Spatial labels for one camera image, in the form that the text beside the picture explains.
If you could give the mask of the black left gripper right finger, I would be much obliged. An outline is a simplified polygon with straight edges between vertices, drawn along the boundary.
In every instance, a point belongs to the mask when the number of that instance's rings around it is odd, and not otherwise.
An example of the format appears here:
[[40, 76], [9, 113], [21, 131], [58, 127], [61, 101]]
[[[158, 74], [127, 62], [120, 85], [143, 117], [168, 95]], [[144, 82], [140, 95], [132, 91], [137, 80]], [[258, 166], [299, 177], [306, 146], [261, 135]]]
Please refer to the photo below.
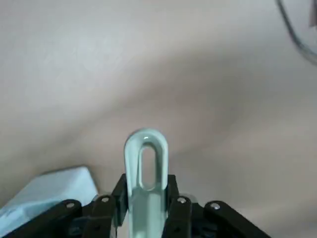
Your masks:
[[166, 193], [167, 219], [162, 238], [270, 238], [223, 201], [201, 206], [181, 195], [175, 175], [168, 175]]

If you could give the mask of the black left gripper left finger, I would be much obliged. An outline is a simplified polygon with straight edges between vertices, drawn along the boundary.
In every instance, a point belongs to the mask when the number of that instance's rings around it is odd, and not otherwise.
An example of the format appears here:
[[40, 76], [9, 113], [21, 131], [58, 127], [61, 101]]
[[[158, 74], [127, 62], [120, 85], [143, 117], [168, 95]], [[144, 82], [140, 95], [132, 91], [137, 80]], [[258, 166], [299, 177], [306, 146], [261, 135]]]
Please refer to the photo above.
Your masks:
[[111, 194], [100, 195], [88, 205], [67, 199], [17, 226], [4, 238], [115, 238], [127, 212], [126, 174]]

